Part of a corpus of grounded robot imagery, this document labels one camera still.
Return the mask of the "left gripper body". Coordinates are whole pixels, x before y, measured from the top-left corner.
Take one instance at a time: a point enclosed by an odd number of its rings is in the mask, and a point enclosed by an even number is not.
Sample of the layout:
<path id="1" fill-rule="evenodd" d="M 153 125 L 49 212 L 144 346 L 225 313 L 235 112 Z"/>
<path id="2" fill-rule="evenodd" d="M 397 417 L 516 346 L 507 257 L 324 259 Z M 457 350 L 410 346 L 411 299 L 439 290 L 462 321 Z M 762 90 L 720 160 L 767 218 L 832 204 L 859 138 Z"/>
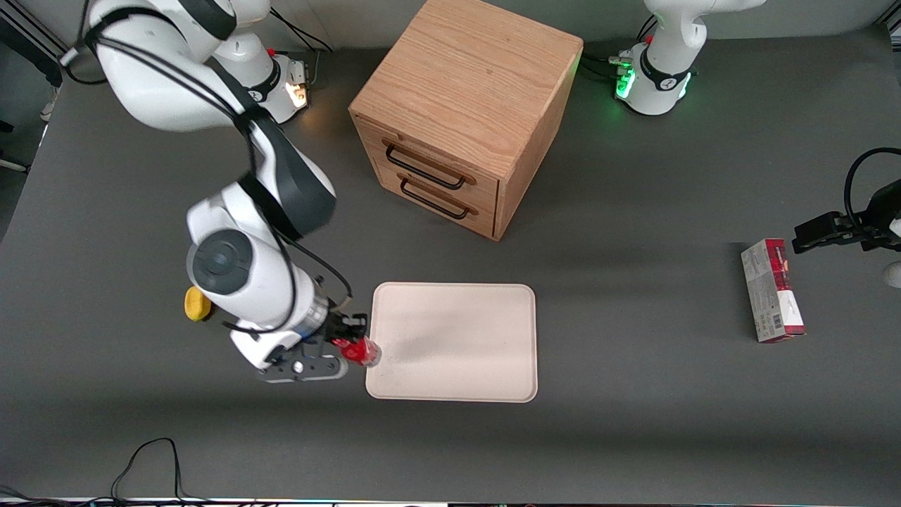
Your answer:
<path id="1" fill-rule="evenodd" d="M 843 187 L 843 205 L 852 231 L 850 243 L 861 244 L 863 251 L 900 250 L 900 180 L 876 190 L 862 212 L 853 209 L 852 180 L 847 180 Z"/>

